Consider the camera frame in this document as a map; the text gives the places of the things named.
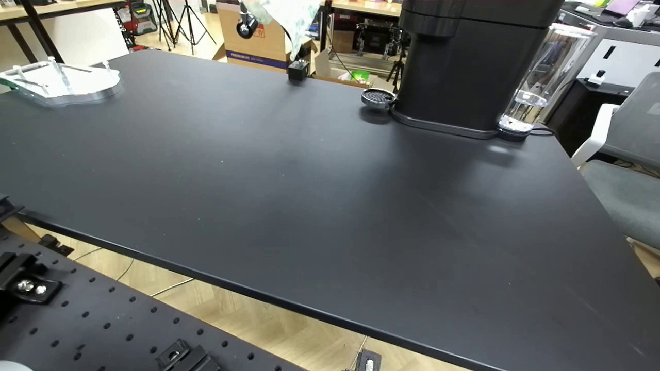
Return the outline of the black robot base pedestal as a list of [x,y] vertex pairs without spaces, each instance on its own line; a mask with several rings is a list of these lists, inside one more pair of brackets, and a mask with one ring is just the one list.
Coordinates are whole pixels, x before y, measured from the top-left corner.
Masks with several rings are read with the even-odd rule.
[[401,0],[409,36],[394,118],[471,138],[498,132],[563,0]]

